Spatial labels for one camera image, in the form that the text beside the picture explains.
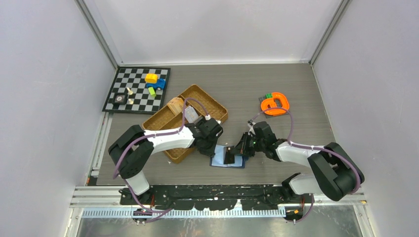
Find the blue leather card holder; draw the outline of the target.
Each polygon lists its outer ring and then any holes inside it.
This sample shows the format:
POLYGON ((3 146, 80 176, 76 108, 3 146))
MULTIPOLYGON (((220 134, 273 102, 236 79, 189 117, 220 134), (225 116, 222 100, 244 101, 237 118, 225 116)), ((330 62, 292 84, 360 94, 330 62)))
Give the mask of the blue leather card holder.
POLYGON ((245 168, 248 157, 242 155, 233 155, 230 152, 232 147, 216 145, 215 155, 210 158, 209 165, 213 167, 225 168, 245 168))

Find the black VIP credit card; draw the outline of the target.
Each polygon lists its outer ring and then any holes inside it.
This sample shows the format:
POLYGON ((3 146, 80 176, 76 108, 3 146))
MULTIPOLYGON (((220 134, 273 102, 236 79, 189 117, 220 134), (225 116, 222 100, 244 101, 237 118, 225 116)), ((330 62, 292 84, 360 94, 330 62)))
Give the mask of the black VIP credit card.
POLYGON ((235 163, 235 155, 231 153, 232 147, 225 147, 225 153, 224 153, 224 159, 223 164, 224 165, 231 165, 235 163))

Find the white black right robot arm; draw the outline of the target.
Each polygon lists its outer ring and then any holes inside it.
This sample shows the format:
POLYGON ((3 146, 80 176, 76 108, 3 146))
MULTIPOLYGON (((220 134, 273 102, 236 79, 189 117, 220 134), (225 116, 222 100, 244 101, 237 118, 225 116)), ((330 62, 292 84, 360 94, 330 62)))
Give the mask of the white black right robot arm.
POLYGON ((365 176, 338 143, 326 146, 298 144, 279 139, 265 122, 250 122, 239 143, 230 149, 235 155, 253 157, 262 152, 278 162, 292 162, 309 167, 310 174, 296 173, 282 182, 282 196, 287 202, 296 202, 302 194, 324 194, 339 201, 356 192, 365 176))

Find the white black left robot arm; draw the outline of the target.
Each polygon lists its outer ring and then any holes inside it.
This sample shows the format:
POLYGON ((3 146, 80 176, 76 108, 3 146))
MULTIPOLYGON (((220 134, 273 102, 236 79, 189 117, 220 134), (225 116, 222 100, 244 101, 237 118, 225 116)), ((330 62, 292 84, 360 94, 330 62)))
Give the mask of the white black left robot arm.
POLYGON ((108 149, 120 176, 131 187, 132 197, 139 204, 147 204, 152 192, 143 168, 151 155, 172 149, 196 148, 200 154, 213 157, 219 137, 223 133, 220 121, 203 118, 167 130, 144 130, 131 126, 108 149))

